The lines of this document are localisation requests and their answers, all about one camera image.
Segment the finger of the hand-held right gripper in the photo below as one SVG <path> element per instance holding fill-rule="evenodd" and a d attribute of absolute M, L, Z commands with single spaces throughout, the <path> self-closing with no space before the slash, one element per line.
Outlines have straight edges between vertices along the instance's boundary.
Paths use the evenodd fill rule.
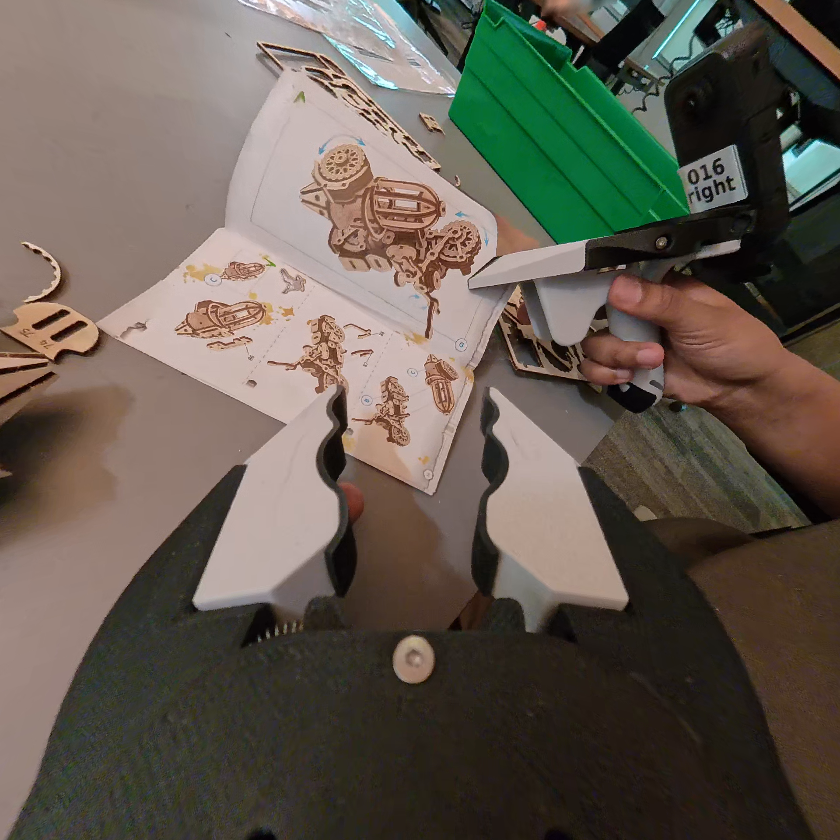
<path fill-rule="evenodd" d="M 608 256 L 605 267 L 596 267 L 586 252 L 594 243 L 579 241 L 498 257 L 469 278 L 469 289 L 519 286 L 535 335 L 545 342 L 571 346 L 586 336 L 616 276 L 628 272 L 661 282 L 675 267 L 697 258 L 727 256 L 741 246 L 740 240 L 733 239 L 696 246 L 678 256 Z"/>

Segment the clear plastic bag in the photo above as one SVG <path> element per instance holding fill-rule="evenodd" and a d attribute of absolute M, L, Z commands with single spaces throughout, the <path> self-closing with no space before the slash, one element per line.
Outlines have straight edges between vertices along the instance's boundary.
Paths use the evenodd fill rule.
<path fill-rule="evenodd" d="M 243 1 L 323 36 L 377 87 L 453 98 L 457 83 L 435 68 L 375 2 Z"/>

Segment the illustrated instruction booklet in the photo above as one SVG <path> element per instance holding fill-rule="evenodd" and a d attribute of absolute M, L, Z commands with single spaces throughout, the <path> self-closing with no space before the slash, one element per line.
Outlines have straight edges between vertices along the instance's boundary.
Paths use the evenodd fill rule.
<path fill-rule="evenodd" d="M 350 454 L 431 496 L 508 299 L 469 288 L 497 234 L 493 213 L 287 71 L 224 225 L 98 326 L 284 424 L 341 386 Z"/>

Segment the wooden sheet with irregular cutouts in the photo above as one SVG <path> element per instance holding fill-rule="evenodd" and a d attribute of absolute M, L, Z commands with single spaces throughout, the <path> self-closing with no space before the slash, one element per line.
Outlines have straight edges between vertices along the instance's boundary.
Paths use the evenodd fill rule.
<path fill-rule="evenodd" d="M 389 137 L 424 163 L 434 172 L 441 171 L 436 159 L 415 141 L 370 95 L 356 84 L 331 58 L 311 50 L 258 41 L 259 52 L 279 71 L 292 62 L 293 68 L 301 70 L 320 88 L 332 95 L 344 106 L 354 111 L 363 120 Z"/>

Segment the person's right forearm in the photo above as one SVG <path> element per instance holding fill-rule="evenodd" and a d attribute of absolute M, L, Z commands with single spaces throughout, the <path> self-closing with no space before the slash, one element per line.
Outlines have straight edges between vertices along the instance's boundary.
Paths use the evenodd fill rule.
<path fill-rule="evenodd" d="M 728 343 L 710 405 L 759 460 L 839 512 L 839 383 L 774 337 Z"/>

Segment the green plastic bin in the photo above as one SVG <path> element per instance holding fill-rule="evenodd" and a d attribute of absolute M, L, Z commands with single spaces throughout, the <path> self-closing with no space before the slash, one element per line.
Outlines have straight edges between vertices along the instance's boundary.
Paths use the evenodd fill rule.
<path fill-rule="evenodd" d="M 557 244 L 689 212 L 674 157 L 568 48 L 497 2 L 448 116 Z"/>

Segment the toothed wooden arc piece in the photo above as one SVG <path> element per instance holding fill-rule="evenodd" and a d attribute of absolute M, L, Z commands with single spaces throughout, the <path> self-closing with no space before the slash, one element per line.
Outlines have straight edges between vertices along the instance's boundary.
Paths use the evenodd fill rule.
<path fill-rule="evenodd" d="M 46 288 L 44 288 L 43 290 L 37 292 L 36 294 L 30 295 L 29 297 L 24 299 L 23 303 L 24 304 L 29 304 L 29 303 L 34 303 L 34 302 L 45 300 L 50 295 L 52 295 L 54 292 L 56 292 L 58 287 L 61 284 L 61 281 L 62 281 L 61 265 L 58 262 L 58 260 L 53 255 L 51 255 L 50 252 L 48 252 L 44 248 L 42 248 L 38 245 L 35 245 L 31 242 L 28 242 L 28 241 L 21 241 L 20 244 L 25 249 L 27 249 L 30 253 L 42 258 L 49 265 L 49 267 L 51 268 L 51 271 L 52 271 L 52 280 L 48 284 L 48 286 Z"/>

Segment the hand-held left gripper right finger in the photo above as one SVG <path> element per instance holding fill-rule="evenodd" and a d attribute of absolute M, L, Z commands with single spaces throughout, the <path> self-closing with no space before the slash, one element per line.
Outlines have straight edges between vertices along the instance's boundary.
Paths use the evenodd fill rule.
<path fill-rule="evenodd" d="M 515 602 L 527 631 L 561 606 L 620 613 L 627 588 L 576 461 L 497 388 L 485 390 L 479 499 L 471 554 L 478 591 Z"/>

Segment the person's right hand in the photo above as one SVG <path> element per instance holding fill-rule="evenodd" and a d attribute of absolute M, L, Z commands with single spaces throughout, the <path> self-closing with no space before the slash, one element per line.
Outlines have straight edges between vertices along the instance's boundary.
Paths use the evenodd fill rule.
<path fill-rule="evenodd" d="M 630 341 L 603 330 L 586 338 L 581 371 L 593 384 L 624 385 L 635 373 L 661 367 L 665 397 L 716 408 L 791 366 L 792 354 L 770 328 L 698 280 L 670 275 L 656 284 L 624 274 L 607 300 L 659 327 L 661 335 L 655 342 Z"/>

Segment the wooden sheet with engraved parts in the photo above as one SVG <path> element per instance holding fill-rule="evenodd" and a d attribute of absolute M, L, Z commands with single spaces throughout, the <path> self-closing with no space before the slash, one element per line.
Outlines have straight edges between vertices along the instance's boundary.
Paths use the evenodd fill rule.
<path fill-rule="evenodd" d="M 575 382 L 585 379 L 581 372 L 581 346 L 559 345 L 538 338 L 519 286 L 513 288 L 498 325 L 515 371 Z"/>

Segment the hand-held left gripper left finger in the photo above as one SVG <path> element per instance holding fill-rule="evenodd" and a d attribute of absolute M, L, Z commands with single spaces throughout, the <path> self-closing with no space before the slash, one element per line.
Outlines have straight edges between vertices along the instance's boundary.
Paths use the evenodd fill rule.
<path fill-rule="evenodd" d="M 248 458 L 192 602 L 201 612 L 268 605 L 303 617 L 319 596 L 344 597 L 357 564 L 340 490 L 345 388 L 327 390 Z"/>

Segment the slotted rounded wooden piece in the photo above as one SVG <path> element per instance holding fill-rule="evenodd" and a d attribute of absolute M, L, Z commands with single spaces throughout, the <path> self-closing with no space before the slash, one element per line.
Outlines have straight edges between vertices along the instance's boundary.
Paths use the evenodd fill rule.
<path fill-rule="evenodd" d="M 56 361 L 64 352 L 86 354 L 99 341 L 97 325 L 67 305 L 33 301 L 14 310 L 15 321 L 2 333 L 34 352 Z"/>

